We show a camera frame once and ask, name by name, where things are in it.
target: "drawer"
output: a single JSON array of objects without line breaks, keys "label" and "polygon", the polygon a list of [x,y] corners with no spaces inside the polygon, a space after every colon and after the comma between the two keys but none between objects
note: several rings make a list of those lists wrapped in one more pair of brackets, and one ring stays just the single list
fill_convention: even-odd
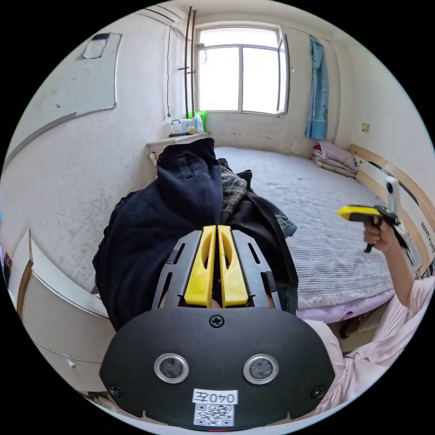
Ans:
[{"label": "drawer", "polygon": [[32,341],[58,355],[101,363],[115,330],[107,318],[61,297],[32,273],[22,320]]},{"label": "drawer", "polygon": [[82,392],[106,391],[99,376],[101,364],[76,361],[61,357],[36,345],[53,369],[75,390]]}]

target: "blue curtain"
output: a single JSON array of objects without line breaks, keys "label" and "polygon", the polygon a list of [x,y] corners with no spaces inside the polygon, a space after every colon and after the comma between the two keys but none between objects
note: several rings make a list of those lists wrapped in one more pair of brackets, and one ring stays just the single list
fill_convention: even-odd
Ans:
[{"label": "blue curtain", "polygon": [[305,135],[311,139],[324,140],[328,132],[328,67],[326,66],[323,45],[314,36],[310,36],[309,40],[311,44],[313,77],[311,79],[311,99]]}]

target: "pillow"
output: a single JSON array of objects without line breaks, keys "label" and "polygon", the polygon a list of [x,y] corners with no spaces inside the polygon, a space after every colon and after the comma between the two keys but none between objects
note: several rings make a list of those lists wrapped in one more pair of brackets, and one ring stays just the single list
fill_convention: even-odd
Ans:
[{"label": "pillow", "polygon": [[349,151],[323,140],[319,141],[319,144],[322,147],[324,159],[335,160],[352,170],[356,169],[355,159],[353,158],[353,154],[349,153]]}]

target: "whiteboard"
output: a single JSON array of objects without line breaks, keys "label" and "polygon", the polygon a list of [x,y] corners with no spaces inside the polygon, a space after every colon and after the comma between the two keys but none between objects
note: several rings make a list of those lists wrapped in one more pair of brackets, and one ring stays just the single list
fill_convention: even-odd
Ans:
[{"label": "whiteboard", "polygon": [[73,50],[37,90],[12,136],[4,168],[32,140],[78,116],[116,108],[116,62],[121,34],[110,33],[102,56],[85,59],[90,39]]}]

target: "floor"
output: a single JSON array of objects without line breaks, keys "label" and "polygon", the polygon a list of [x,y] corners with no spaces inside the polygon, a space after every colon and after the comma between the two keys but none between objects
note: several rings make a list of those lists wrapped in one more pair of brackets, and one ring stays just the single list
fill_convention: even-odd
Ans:
[{"label": "floor", "polygon": [[350,337],[348,337],[347,339],[342,340],[338,333],[342,324],[343,324],[342,322],[336,322],[328,325],[331,328],[334,335],[338,338],[338,342],[340,343],[340,348],[342,352],[353,351],[357,347],[368,343],[372,339],[376,331],[376,329],[370,329],[368,331],[356,332],[352,334]]}]

